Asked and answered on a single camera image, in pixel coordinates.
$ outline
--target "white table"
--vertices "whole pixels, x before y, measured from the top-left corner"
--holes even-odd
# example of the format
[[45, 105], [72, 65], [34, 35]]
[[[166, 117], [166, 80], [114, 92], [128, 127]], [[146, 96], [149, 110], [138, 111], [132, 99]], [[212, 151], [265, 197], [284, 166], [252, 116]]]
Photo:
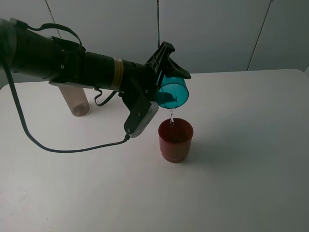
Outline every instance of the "white table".
[[[16, 84], [32, 134], [78, 149], [120, 141], [119, 97], [74, 117], [47, 83]], [[169, 163], [157, 129], [77, 154], [38, 148], [22, 131], [10, 90], [0, 91], [1, 232], [307, 232], [309, 78], [278, 70], [193, 74], [176, 117], [194, 130], [189, 157]]]

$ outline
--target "red plastic cup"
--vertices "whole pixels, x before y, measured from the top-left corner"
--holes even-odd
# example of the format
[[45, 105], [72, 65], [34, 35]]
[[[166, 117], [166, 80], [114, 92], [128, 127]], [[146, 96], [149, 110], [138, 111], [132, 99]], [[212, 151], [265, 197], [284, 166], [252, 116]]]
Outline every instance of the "red plastic cup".
[[171, 125], [170, 119], [167, 119], [159, 127], [159, 136], [160, 150], [167, 161], [179, 163], [187, 157], [193, 136], [190, 123], [174, 118], [174, 125]]

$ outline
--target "teal cup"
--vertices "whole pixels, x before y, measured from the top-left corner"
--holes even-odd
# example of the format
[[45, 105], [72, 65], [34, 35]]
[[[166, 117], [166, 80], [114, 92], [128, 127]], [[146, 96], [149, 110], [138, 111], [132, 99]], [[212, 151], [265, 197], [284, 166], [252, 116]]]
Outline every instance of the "teal cup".
[[169, 77], [164, 75], [161, 88], [155, 95], [155, 101], [159, 106], [166, 109], [175, 109], [189, 98], [189, 91], [183, 78]]

